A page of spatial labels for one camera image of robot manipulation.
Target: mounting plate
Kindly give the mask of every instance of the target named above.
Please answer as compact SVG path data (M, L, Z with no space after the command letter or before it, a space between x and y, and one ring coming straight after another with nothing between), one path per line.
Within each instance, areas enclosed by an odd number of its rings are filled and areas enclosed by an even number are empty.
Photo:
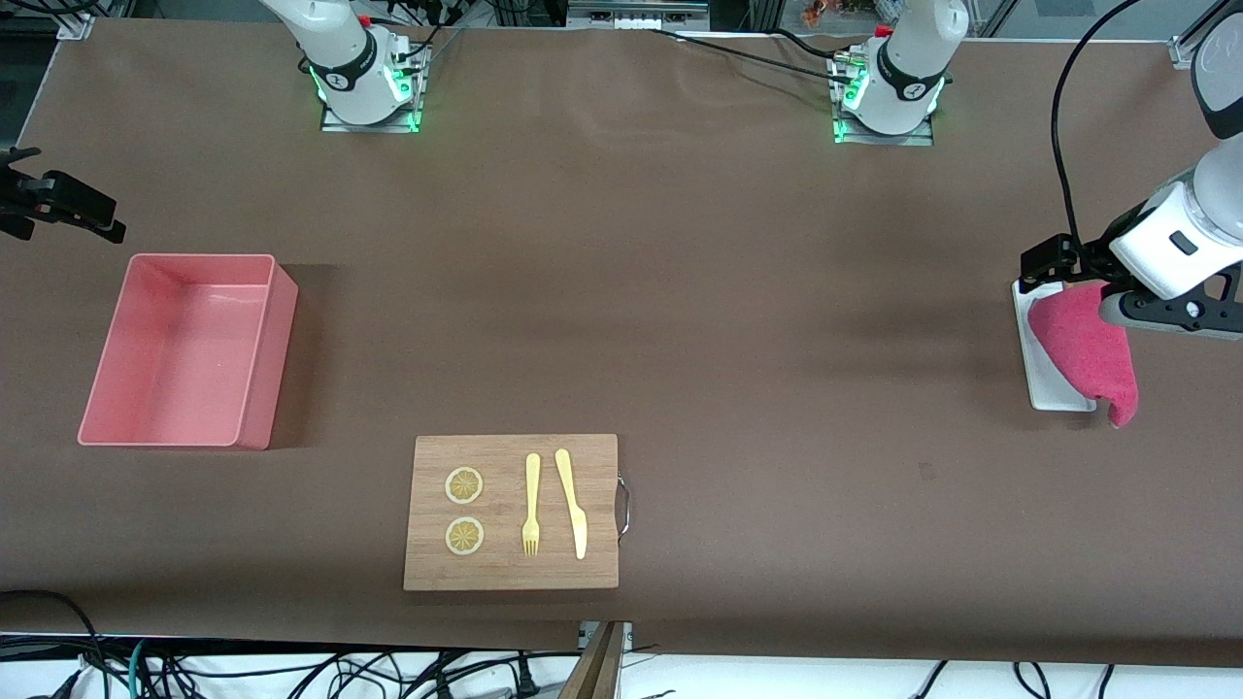
M851 46L843 51L843 58L825 58L829 75L846 76L859 80L863 68L863 46ZM878 133L865 127L854 112L845 108L846 92L853 90L851 85L829 82L829 100L833 103L833 142L834 143L864 143L866 146L932 146L932 116L924 117L915 131L899 136Z
M397 36L395 51L405 52L410 50L410 40L403 35ZM428 93L428 70L431 66L431 46L419 51L415 56L395 63L395 70L411 70L409 76L395 78L398 86L409 88L411 97L405 104L397 108L388 118L373 124L352 124L342 121L324 103L319 116L319 131L328 133L419 133L423 126L423 101Z

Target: wooden cutting board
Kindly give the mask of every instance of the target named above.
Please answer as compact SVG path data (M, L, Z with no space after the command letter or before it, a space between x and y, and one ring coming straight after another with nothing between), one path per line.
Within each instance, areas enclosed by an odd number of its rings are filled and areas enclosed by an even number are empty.
M569 450L574 493L587 512L587 556L574 557L566 493L553 453ZM539 454L539 553L522 553L527 519L526 459ZM460 505L445 494L459 466L476 469L482 493ZM405 590L583 590L618 586L618 438L615 434L419 437L410 479ZM484 527L479 550L459 556L445 531L459 517Z

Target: lemon slice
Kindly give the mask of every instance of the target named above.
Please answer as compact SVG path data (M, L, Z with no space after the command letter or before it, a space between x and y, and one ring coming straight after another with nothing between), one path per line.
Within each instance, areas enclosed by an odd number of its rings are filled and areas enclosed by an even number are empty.
M474 502L484 493L484 476L470 466L454 469L445 479L445 495L459 505Z
M470 556L484 544L484 525L475 517L457 517L445 530L445 546L459 556Z

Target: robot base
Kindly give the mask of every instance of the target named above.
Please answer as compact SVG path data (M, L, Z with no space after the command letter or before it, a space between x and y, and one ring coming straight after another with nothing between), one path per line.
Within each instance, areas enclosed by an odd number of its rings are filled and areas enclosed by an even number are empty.
M849 52L843 52L843 60L828 58L825 63L829 75L844 75L851 80L859 77L863 46L851 46ZM839 82L829 82L829 98L833 102L833 142L834 143L865 143L868 146L932 146L932 117L924 117L920 126L910 133L890 136L878 133L863 126L853 112L843 106L846 92L853 86Z
M1035 338L1027 313L1032 310L1032 303L1045 296L1053 296L1063 290L1063 284L1045 284L1033 289L1029 294L1018 290L1018 282L1011 285L1011 294L1014 296L1014 316L1018 320L1018 342L1023 350L1023 369L1027 372L1027 393L1032 398L1032 407L1037 410L1060 410L1066 413L1091 413L1096 409L1096 402L1085 398L1079 393L1058 367L1053 366L1049 353Z
M397 50L409 51L410 40L397 35ZM319 101L324 102L323 113L319 116L319 131L331 133L419 133L423 126L423 101L428 93L428 68L431 66L431 47L419 51L415 56L395 63L397 70L411 71L409 76L395 78L395 85L403 91L410 91L410 101L397 108L388 118L373 124L352 124L342 121L328 108L323 95Z

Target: brown table surface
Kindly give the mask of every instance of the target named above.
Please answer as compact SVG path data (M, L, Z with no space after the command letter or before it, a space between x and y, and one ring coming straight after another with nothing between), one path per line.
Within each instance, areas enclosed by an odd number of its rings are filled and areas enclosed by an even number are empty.
M467 31L424 133L347 136L280 25L101 21L22 167L108 192L129 238L0 239L0 586L117 633L541 647L624 618L676 652L1238 662L1239 347L1134 333L1124 430L1027 403L1008 282L1064 229L1068 50L965 45L936 147L884 149L832 142L814 78ZM1086 231L1213 143L1151 44L1085 52L1063 124ZM140 251L297 281L272 450L75 443ZM620 435L619 590L401 591L415 435L484 433Z

